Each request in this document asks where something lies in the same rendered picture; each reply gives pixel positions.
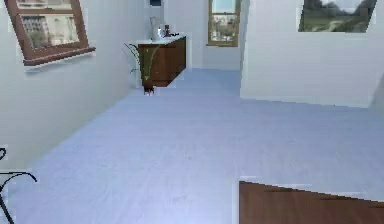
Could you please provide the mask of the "tall brown framed window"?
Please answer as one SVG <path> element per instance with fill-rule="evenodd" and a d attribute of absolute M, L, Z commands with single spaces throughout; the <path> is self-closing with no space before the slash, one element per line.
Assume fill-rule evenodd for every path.
<path fill-rule="evenodd" d="M 209 0 L 208 46 L 237 47 L 241 0 Z"/>

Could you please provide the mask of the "landscape wall picture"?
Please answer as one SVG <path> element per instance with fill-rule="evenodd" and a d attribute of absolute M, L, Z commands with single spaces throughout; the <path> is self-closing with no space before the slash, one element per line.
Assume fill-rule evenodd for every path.
<path fill-rule="evenodd" d="M 303 0 L 299 32 L 365 33 L 377 0 Z"/>

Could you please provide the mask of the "green house plant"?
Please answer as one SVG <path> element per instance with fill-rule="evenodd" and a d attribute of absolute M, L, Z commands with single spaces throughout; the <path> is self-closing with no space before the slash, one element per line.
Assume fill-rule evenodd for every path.
<path fill-rule="evenodd" d="M 151 69 L 155 54 L 160 48 L 159 45 L 150 48 L 139 48 L 134 44 L 125 44 L 129 51 L 133 54 L 136 61 L 140 65 L 139 71 L 142 80 L 143 92 L 145 95 L 154 94 L 154 84 L 151 80 Z"/>

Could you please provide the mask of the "brown cupboard with white top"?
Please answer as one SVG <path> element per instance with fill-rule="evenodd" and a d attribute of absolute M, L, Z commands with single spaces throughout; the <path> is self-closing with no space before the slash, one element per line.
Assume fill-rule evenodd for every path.
<path fill-rule="evenodd" d="M 139 48 L 157 45 L 151 69 L 154 87 L 167 87 L 186 68 L 186 36 L 179 34 L 159 41 L 145 40 L 138 43 Z"/>

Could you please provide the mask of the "brown wooden table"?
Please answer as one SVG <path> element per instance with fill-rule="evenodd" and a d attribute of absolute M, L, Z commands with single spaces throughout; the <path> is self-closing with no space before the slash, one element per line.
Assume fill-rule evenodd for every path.
<path fill-rule="evenodd" d="M 384 224 L 384 202 L 240 181 L 239 224 Z"/>

